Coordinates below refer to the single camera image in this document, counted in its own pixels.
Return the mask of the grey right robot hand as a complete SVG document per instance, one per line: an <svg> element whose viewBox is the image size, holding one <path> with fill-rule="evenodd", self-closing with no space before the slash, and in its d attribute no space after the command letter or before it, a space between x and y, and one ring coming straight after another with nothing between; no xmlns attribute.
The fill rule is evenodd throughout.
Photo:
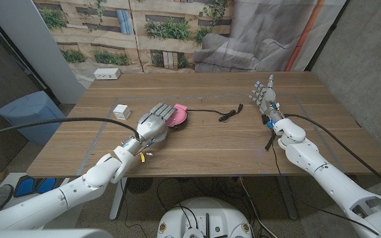
<svg viewBox="0 0 381 238"><path fill-rule="evenodd" d="M279 112L279 103L276 101L275 91L273 90L274 75L269 76L266 86L257 81L255 89L249 98L259 107L260 112L269 118L272 124L282 120L284 116Z"/></svg>

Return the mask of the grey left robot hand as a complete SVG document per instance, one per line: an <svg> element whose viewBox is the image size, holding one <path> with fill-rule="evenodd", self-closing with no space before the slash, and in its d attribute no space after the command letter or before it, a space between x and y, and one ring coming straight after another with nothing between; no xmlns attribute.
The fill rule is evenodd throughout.
<svg viewBox="0 0 381 238"><path fill-rule="evenodd" d="M163 102L158 103L145 113L138 121L136 130L139 141L149 141L161 133L166 126L166 121L176 112L176 108Z"/></svg>

